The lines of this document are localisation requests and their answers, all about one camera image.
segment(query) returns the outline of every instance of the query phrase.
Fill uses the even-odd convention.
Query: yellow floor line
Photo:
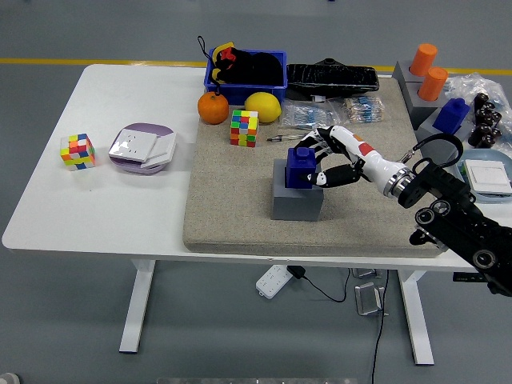
[[[124,66],[192,66],[205,68],[206,62],[177,62],[156,60],[103,60],[103,59],[70,59],[70,58],[0,58],[0,64],[21,64],[32,66],[90,66],[92,64],[111,64]],[[393,72],[394,66],[372,66],[377,72]],[[450,74],[490,74],[512,76],[512,70],[485,68],[445,68]]]
[[[164,62],[152,60],[101,60],[70,58],[0,58],[0,64],[22,64],[32,66],[90,66],[92,64],[111,64],[123,66],[193,66],[206,68],[206,62]]]

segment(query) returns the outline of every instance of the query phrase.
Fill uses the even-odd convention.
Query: white table
[[[474,269],[447,251],[436,258],[297,258],[191,253],[182,241],[183,218],[198,126],[197,100],[205,70],[151,66],[87,67],[44,149],[2,237],[5,247],[69,256],[130,258],[135,279],[120,352],[136,353],[155,260],[301,264],[398,270],[417,364],[434,364],[417,280],[427,270]],[[129,174],[107,152],[117,133],[134,122],[178,132],[174,159],[153,176]],[[87,133],[98,164],[69,172],[59,157],[61,137]],[[512,226],[512,206],[480,206]]]

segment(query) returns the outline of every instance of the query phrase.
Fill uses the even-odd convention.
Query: beige mat
[[[385,158],[398,160],[415,143],[396,80],[380,79],[378,92],[386,111],[382,122],[345,124]],[[269,256],[433,257],[432,245],[412,246],[414,214],[431,199],[409,210],[377,192],[364,180],[325,190],[318,222],[270,219],[272,166],[286,158],[296,142],[271,143],[278,124],[260,125],[258,146],[229,143],[229,119],[218,126],[199,123],[194,168],[186,204],[183,241],[196,252]],[[341,155],[322,162],[324,169],[347,163]]]

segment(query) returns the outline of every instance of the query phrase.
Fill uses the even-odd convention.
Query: table leg
[[[119,347],[119,352],[122,354],[137,353],[147,299],[150,296],[155,260],[132,260],[132,263],[137,268],[137,276],[135,277],[134,290],[131,294],[125,329],[122,332]]]
[[[414,360],[417,365],[432,366],[434,357],[430,348],[429,335],[426,330],[422,301],[419,297],[418,280],[424,270],[399,270],[398,277],[402,288],[402,297],[409,324],[410,341],[413,347]]]

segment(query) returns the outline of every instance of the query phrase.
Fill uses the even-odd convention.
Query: plastic bag
[[[344,103],[345,115],[350,122],[380,122],[384,105],[377,96],[354,96],[346,98]]]
[[[495,105],[495,110],[502,116],[496,125],[502,132],[493,149],[500,150],[512,157],[512,109],[506,99],[505,92],[500,84],[483,78],[478,73],[466,76],[448,78],[445,84],[445,95],[450,98],[463,98],[468,106],[474,106],[474,98],[477,94],[484,93],[489,96],[489,101]],[[474,123],[474,113],[469,112],[466,119]]]
[[[323,126],[342,123],[336,108],[329,100],[325,102],[301,102],[285,99],[281,125],[302,130],[314,130]]]

